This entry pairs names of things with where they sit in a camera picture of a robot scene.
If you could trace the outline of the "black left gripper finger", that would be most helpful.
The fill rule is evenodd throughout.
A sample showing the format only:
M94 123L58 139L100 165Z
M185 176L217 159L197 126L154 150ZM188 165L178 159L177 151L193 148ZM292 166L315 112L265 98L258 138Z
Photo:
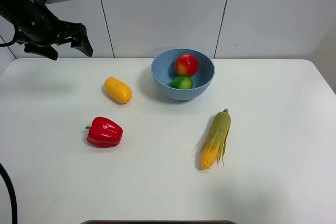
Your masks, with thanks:
M87 29L82 23L60 21L60 33L56 45L70 43L71 48L81 51L87 57L92 57L93 48L89 42Z
M24 52L43 56L51 60L57 60L58 58L58 52L52 46L39 47L36 45L26 44Z

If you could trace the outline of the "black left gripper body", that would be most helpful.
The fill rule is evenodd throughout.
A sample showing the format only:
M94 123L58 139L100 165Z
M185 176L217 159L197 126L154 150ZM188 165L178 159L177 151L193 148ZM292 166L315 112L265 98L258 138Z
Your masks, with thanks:
M17 38L25 35L29 43L46 46L59 38L59 19L34 0L1 0L1 16L19 30Z

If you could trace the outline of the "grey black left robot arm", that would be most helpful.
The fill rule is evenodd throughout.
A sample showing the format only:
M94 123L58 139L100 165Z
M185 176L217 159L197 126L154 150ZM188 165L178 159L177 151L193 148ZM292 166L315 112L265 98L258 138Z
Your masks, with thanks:
M69 43L71 48L92 57L85 25L60 20L47 8L48 4L64 1L68 0L1 0L1 16L14 27L13 39L1 47L17 43L24 45L26 53L57 60L53 45Z

